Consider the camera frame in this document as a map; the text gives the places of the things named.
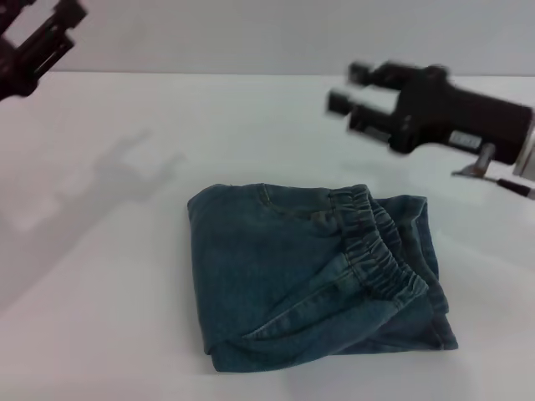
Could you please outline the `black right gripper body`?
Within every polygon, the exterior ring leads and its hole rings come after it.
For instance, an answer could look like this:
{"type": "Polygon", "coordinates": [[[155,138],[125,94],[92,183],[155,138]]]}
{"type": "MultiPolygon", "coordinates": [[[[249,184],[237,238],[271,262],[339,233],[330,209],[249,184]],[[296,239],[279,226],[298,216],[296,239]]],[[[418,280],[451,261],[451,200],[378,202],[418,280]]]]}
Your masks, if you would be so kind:
{"type": "Polygon", "coordinates": [[[531,129],[530,107],[459,88],[442,67],[391,67],[388,78],[399,90],[392,150],[409,154],[438,144],[477,155],[493,145],[498,161],[517,160],[531,129]]]}

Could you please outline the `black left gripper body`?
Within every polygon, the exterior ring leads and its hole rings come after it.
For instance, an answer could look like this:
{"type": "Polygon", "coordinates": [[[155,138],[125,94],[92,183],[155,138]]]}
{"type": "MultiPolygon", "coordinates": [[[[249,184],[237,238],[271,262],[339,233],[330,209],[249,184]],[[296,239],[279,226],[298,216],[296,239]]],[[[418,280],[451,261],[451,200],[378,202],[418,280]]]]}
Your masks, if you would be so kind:
{"type": "Polygon", "coordinates": [[[27,39],[15,47],[7,39],[1,40],[1,100],[28,97],[44,75],[42,65],[46,54],[37,39],[27,39]]]}

